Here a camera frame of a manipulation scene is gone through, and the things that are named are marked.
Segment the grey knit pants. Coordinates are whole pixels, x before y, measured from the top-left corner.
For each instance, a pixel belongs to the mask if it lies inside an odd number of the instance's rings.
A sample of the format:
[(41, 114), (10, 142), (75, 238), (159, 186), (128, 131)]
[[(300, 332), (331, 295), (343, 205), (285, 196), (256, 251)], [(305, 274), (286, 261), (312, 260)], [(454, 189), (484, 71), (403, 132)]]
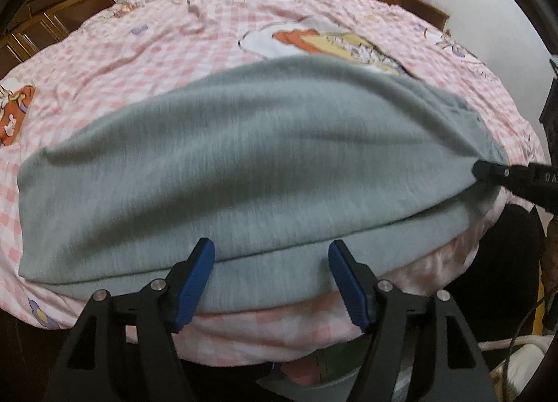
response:
[(376, 274), (478, 225), (508, 162), (464, 99), (328, 56), (207, 76), (35, 151), (17, 176), (19, 273), (76, 299), (137, 290), (216, 246), (201, 309), (297, 303), (333, 288), (342, 239)]

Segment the dark wooden headboard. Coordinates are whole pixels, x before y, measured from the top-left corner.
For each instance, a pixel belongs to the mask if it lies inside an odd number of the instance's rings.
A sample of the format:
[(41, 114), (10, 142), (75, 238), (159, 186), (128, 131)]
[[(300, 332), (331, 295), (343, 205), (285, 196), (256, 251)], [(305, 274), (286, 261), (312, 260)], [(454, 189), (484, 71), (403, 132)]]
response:
[(28, 0), (1, 34), (1, 75), (67, 38), (114, 0)]

